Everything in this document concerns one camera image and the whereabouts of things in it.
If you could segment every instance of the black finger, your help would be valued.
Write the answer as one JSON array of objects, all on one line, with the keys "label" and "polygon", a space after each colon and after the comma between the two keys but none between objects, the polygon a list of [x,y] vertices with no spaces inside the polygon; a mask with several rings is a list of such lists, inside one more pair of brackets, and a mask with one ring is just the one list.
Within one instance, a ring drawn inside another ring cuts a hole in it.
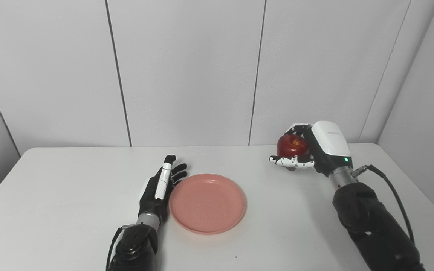
[{"label": "black finger", "polygon": [[187,175],[188,175],[187,171],[182,171],[182,172],[175,174],[174,177],[172,177],[172,179],[174,180],[174,185],[179,183],[180,179],[187,177]]},{"label": "black finger", "polygon": [[172,173],[172,175],[175,175],[177,173],[179,173],[182,170],[186,170],[186,163],[180,164],[178,166],[176,166],[174,169],[172,169],[170,172]]},{"label": "black finger", "polygon": [[174,163],[175,162],[175,160],[176,160],[177,158],[175,157],[175,155],[167,155],[166,157],[165,157],[165,161],[164,161],[164,163],[169,163],[169,164],[172,164],[172,163]]}]

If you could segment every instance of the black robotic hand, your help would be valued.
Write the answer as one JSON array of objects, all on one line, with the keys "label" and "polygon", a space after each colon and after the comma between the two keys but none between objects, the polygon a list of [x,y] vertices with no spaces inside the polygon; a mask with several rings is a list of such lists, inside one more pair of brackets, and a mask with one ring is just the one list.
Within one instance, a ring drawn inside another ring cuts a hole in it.
[{"label": "black robotic hand", "polygon": [[[159,217],[160,223],[164,223],[167,220],[167,207],[170,193],[172,193],[174,187],[187,176],[186,163],[180,164],[171,170],[169,169],[172,167],[172,164],[175,162],[175,160],[175,155],[167,155],[164,166],[157,171],[155,176],[150,178],[145,192],[143,192],[142,198],[140,199],[140,210],[138,211],[138,215],[143,213],[151,213]],[[161,191],[161,187],[158,187],[159,182],[164,181],[162,180],[162,171],[169,171],[169,178],[164,192]],[[157,197],[157,192],[163,195],[162,199]]]},{"label": "black robotic hand", "polygon": [[[158,251],[157,231],[168,217],[168,200],[174,187],[187,176],[187,164],[172,169],[175,155],[167,155],[164,165],[148,180],[140,199],[138,220],[134,225],[120,227],[110,246],[107,271],[154,271]],[[114,242],[124,229],[122,239],[115,248],[110,261]]]}]

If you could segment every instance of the robotic hand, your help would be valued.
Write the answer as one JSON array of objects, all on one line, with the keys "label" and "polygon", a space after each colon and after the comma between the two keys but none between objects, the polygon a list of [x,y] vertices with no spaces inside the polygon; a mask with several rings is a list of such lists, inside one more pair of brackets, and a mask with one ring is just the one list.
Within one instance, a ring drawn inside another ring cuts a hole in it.
[{"label": "robotic hand", "polygon": [[[316,122],[295,123],[286,134],[303,137],[309,152],[301,157],[271,156],[271,163],[287,168],[315,168],[331,180],[336,189],[333,206],[339,221],[372,271],[424,271],[415,247],[411,226],[401,200],[386,175],[373,165],[353,170],[348,143],[338,125]],[[371,170],[384,178],[393,191],[405,218],[410,237],[377,199],[369,186],[360,183],[357,175]]]},{"label": "robotic hand", "polygon": [[[115,233],[108,253],[107,271],[155,270],[158,228],[167,220],[170,193],[187,176],[187,164],[185,163],[172,169],[175,160],[174,155],[168,155],[157,174],[148,180],[147,187],[140,199],[140,210],[136,223],[122,226]],[[113,244],[122,230],[124,230],[122,239],[118,242],[115,255],[110,261]]]}]

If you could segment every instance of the cable connector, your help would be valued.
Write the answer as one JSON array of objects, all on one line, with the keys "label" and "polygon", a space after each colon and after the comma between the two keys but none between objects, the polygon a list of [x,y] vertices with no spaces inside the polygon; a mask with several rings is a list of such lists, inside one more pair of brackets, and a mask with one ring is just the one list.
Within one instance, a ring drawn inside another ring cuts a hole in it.
[{"label": "cable connector", "polygon": [[353,176],[353,178],[358,177],[359,175],[361,175],[365,171],[367,171],[367,166],[366,165],[358,168],[357,170],[351,171],[351,176]]}]

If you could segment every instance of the red apple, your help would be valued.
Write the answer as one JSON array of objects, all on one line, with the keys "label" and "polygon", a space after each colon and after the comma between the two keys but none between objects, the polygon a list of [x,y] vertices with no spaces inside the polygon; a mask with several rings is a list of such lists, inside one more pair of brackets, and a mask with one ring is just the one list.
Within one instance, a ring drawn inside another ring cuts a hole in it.
[{"label": "red apple", "polygon": [[308,153],[309,145],[306,140],[295,134],[284,134],[277,141],[277,155],[292,157]]}]

